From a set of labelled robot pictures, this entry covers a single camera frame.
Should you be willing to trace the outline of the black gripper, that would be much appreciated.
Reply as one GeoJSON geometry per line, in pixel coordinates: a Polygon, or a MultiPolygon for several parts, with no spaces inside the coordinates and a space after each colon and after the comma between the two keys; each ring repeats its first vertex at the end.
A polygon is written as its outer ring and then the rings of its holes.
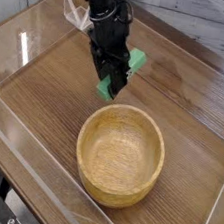
{"type": "Polygon", "coordinates": [[[89,31],[91,54],[99,80],[106,77],[110,68],[108,91],[114,99],[127,85],[130,54],[126,38],[132,16],[123,13],[90,13],[93,29],[89,31]]]}

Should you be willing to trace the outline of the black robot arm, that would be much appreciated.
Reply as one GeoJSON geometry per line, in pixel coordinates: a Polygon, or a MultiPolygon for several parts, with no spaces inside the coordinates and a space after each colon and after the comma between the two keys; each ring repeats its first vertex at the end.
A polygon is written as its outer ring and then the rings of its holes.
{"type": "Polygon", "coordinates": [[[130,51],[127,47],[132,7],[127,0],[86,0],[93,26],[88,30],[91,54],[100,81],[107,79],[111,99],[127,85],[130,51]]]}

